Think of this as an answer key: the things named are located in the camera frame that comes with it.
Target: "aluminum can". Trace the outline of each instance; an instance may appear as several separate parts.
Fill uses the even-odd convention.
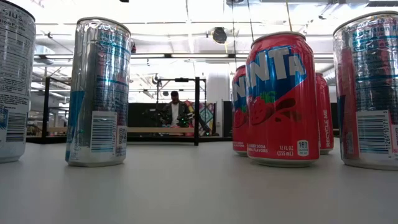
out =
[[[100,17],[77,22],[65,160],[110,166],[126,158],[131,34]]]
[[[333,33],[341,158],[398,170],[398,12],[366,14]]]
[[[0,163],[25,152],[35,36],[35,18],[0,0]]]
[[[248,108],[246,106],[246,66],[236,69],[232,80],[233,97],[233,149],[240,156],[247,156],[246,136],[248,129]]]
[[[334,147],[329,87],[321,73],[316,74],[316,83],[320,154],[329,154]]]
[[[246,61],[248,156],[260,164],[305,167],[319,158],[312,49],[296,32],[255,40]]]

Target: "strawberry fanta can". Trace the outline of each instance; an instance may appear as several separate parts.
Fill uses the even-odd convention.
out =
[[[248,156],[260,164],[305,167],[319,158],[312,49],[296,32],[255,40],[246,61]]]
[[[248,129],[248,108],[246,106],[246,66],[242,65],[236,69],[232,81],[233,97],[233,127],[232,141],[233,149],[240,156],[246,154],[246,136]]]
[[[321,73],[316,76],[320,154],[329,154],[334,147],[329,87]]]

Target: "can lid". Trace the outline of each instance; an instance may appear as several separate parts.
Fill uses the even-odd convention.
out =
[[[344,22],[342,25],[338,26],[338,27],[335,29],[335,31],[333,31],[333,35],[335,35],[335,33],[336,33],[338,30],[340,30],[342,27],[344,27],[344,26],[347,25],[347,24],[350,24],[350,23],[352,23],[352,22],[354,22],[354,21],[363,19],[363,18],[365,18],[365,17],[376,16],[376,15],[381,15],[381,14],[395,14],[395,15],[398,15],[398,12],[397,12],[397,11],[379,11],[379,12],[371,12],[371,13],[367,13],[367,14],[362,15],[362,16],[355,17],[354,19],[350,19],[349,21]]]
[[[24,9],[23,7],[20,7],[20,6],[18,6],[17,4],[14,4],[14,3],[9,2],[9,1],[6,1],[6,0],[0,0],[0,1],[1,1],[1,2],[4,2],[4,3],[7,3],[7,4],[10,4],[10,5],[12,5],[12,6],[14,6],[14,7],[17,7],[18,9],[20,9],[20,10],[26,12],[26,14],[30,15],[30,17],[33,19],[33,21],[36,22],[35,17],[34,17],[30,12],[28,12],[26,9]]]
[[[253,45],[254,45],[255,43],[259,42],[260,40],[263,40],[263,39],[265,39],[265,38],[267,38],[267,37],[270,37],[270,36],[273,36],[273,35],[280,35],[280,34],[299,35],[299,36],[303,37],[304,40],[305,40],[305,36],[304,36],[303,34],[299,33],[299,32],[292,32],[292,31],[275,32],[275,33],[266,34],[266,35],[263,35],[263,36],[257,38],[256,40],[253,41],[253,43],[251,44],[250,48],[252,48]]]
[[[97,20],[103,20],[103,21],[108,21],[108,22],[112,22],[112,23],[114,23],[114,24],[116,24],[116,25],[118,25],[118,26],[123,27],[125,30],[127,30],[127,31],[131,34],[129,28],[127,28],[127,27],[126,27],[125,25],[123,25],[122,23],[117,22],[117,21],[114,21],[113,19],[108,19],[108,18],[104,18],[104,17],[98,17],[98,16],[84,17],[84,18],[79,19],[79,20],[77,21],[77,24],[79,24],[79,22],[81,22],[81,21],[95,20],[95,19],[97,19]]]
[[[239,66],[237,69],[236,69],[236,71],[238,71],[238,69],[240,69],[240,68],[244,68],[246,65],[241,65],[241,66]]]

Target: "light fixture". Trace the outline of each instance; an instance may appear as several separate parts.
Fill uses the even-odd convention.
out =
[[[225,44],[227,36],[224,31],[224,27],[215,27],[213,32],[211,33],[214,42],[217,44]]]
[[[51,59],[73,59],[73,54],[63,54],[63,55],[51,55],[51,54],[47,54],[47,55],[35,55],[34,56],[35,60],[51,60]]]
[[[164,54],[132,54],[131,58],[164,58]]]
[[[30,90],[31,92],[38,92],[38,91],[42,91],[44,92],[45,90]],[[70,92],[70,90],[49,90],[50,92],[60,92],[60,93],[68,93]]]
[[[333,58],[333,54],[314,54],[314,58]]]
[[[228,58],[228,54],[172,54],[172,58]]]
[[[249,54],[236,54],[236,58],[247,58]]]

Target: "person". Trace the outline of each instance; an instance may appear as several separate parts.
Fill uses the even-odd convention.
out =
[[[166,112],[169,119],[162,119],[163,124],[171,124],[175,126],[178,124],[178,117],[188,114],[188,106],[180,101],[177,91],[171,92],[172,101],[164,106],[163,111]]]

